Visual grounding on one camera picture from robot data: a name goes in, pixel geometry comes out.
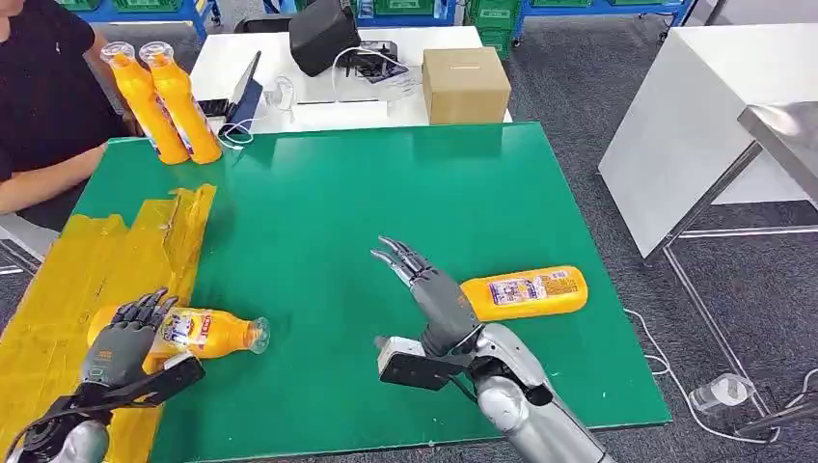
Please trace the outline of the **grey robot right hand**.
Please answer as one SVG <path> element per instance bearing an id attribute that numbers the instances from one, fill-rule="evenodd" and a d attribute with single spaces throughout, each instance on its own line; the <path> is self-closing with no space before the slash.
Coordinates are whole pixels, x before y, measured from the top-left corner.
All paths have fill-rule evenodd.
<path id="1" fill-rule="evenodd" d="M 426 318 L 421 335 L 424 352 L 434 357 L 473 352 L 483 324 L 460 285 L 405 243 L 387 236 L 378 240 L 389 250 L 370 253 L 407 286 Z"/>

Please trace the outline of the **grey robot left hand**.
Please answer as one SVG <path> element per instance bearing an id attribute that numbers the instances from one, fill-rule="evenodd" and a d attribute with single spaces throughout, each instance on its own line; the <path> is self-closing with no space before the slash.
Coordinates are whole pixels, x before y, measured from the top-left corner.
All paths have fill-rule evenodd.
<path id="1" fill-rule="evenodd" d="M 168 289 L 161 287 L 117 308 L 81 363 L 81 383 L 118 388 L 146 376 L 143 362 L 167 312 L 178 300 L 177 296 L 163 300 L 167 293 Z"/>

